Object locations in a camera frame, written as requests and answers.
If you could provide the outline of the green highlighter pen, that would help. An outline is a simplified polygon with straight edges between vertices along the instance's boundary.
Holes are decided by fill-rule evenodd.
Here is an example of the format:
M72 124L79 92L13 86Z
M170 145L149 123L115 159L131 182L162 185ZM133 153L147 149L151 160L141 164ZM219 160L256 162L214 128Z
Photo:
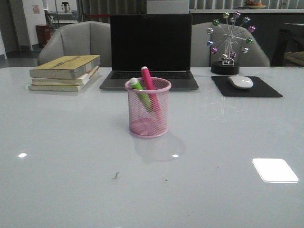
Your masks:
M132 89L136 89L136 90L143 90L140 82L138 81L137 78L133 77L130 79L130 86L132 87ZM147 94L143 94L143 93L137 93L138 98L140 99L140 101L142 102L144 108L146 109L147 112L151 112L152 111L152 107L151 107L151 102L150 99L148 97Z

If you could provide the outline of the pink highlighter pen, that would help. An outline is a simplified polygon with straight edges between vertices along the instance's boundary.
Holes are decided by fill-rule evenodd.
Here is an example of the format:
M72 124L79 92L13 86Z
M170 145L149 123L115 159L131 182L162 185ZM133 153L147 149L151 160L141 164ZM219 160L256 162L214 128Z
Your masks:
M149 71L148 67L143 66L141 68L141 73L142 73L142 76L144 78L146 88L148 90L154 90L155 88L154 88L152 78L151 78L151 74L150 74L150 71ZM149 96L150 96L150 99L151 99L153 110L155 111L156 114L159 114L160 106L159 106L157 95L156 94L149 94Z

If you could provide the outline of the pink mesh pen holder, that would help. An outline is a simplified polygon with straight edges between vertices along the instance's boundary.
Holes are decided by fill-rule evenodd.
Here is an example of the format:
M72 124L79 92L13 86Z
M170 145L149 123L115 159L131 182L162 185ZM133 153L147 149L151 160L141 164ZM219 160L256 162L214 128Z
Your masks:
M142 77L137 78L143 90L132 89L130 80L125 83L125 89L128 92L128 107L129 107L129 131L138 137L155 138L164 135L167 130L168 116L168 96L171 83L162 78L152 78L154 90L148 90L145 81ZM137 96L137 93L156 94L160 106L159 114L153 110L147 112L142 102Z

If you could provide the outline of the dark grey laptop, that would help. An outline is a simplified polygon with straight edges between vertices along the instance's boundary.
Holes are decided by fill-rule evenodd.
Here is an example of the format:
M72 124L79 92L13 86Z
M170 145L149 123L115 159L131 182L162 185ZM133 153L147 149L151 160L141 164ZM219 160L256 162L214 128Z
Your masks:
M101 90L123 91L148 67L152 77L171 82L172 91L197 90L190 71L191 14L120 14L110 16L112 70Z

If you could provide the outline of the middle cream book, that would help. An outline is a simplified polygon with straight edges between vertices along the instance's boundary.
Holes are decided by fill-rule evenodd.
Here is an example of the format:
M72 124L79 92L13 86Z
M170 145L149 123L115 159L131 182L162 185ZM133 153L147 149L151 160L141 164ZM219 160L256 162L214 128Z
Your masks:
M99 67L94 67L76 79L51 79L51 78L33 78L32 84L36 86L82 86L88 83L98 72Z

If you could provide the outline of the cream book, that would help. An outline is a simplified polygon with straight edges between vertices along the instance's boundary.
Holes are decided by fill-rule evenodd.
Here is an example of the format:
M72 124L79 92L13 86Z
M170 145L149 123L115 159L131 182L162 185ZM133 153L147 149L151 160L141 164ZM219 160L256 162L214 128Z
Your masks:
M52 91L52 92L78 92L86 85L90 85L91 82L94 82L97 78L100 77L99 72L95 74L95 76L88 81L85 85L33 85L32 83L28 85L28 90L30 91Z
M51 78L33 78L32 84L36 86L82 86L88 83L98 72L99 67L94 67L76 79L51 79Z

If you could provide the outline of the bottom cream book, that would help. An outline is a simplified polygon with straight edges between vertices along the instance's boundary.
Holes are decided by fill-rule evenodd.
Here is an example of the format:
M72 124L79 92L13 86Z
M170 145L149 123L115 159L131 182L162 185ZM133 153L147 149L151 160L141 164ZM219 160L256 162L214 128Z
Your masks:
M78 92L86 85L90 85L91 82L94 82L97 78L100 77L99 72L95 74L95 76L88 81L85 85L33 85L32 83L28 85L28 90L30 91L52 91L52 92Z

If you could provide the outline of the white computer mouse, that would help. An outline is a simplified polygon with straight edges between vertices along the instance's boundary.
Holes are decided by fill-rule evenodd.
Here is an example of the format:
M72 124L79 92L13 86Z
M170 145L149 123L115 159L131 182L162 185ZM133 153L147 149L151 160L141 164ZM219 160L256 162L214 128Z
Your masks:
M253 81L247 76L229 76L228 81L237 89L249 89L253 87Z

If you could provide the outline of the top yellow book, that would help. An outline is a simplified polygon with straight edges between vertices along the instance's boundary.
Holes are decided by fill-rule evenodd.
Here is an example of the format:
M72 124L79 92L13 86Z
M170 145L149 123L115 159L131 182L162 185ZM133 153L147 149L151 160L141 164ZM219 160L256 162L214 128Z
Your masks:
M100 65L100 55L63 56L29 71L32 78L75 79Z

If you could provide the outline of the ferris wheel desk toy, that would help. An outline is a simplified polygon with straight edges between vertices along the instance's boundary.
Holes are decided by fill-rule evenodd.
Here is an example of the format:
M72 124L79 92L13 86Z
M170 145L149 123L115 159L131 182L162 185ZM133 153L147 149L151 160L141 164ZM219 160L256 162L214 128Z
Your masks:
M215 55L220 51L220 48L224 48L218 60L211 63L211 71L213 73L220 75L238 74L240 64L236 62L237 52L233 49L233 46L237 45L243 54L250 50L247 45L252 44L254 39L240 36L240 34L243 34L243 31L240 31L241 25L236 25L236 21L240 16L241 13L239 11L233 13L225 11L222 13L223 19L226 20L224 26L220 25L219 19L214 19L206 29L206 33L211 37L219 36L218 40L210 39L207 41L206 45L210 48L210 53Z

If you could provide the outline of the black mouse pad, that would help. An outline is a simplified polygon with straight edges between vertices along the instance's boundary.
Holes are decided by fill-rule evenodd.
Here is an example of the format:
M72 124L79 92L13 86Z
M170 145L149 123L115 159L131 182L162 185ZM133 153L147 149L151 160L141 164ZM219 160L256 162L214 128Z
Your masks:
M223 96L226 97L261 97L280 98L283 97L278 91L257 76L250 76L253 81L251 88L235 88L228 80L228 76L212 76L213 82Z

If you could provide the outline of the red trash bin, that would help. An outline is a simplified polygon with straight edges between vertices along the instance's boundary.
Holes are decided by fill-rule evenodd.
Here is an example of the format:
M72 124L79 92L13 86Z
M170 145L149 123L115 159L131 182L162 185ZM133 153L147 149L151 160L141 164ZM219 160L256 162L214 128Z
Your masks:
M39 47L43 48L51 38L49 25L36 25L36 33Z

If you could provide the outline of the fruit bowl on counter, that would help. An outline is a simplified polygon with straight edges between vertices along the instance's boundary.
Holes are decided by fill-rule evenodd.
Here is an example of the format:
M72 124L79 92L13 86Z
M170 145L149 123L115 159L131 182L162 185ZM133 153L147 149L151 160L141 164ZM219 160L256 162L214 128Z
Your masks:
M264 9L267 7L267 5L264 5L263 3L257 2L255 0L246 0L244 6L252 10Z

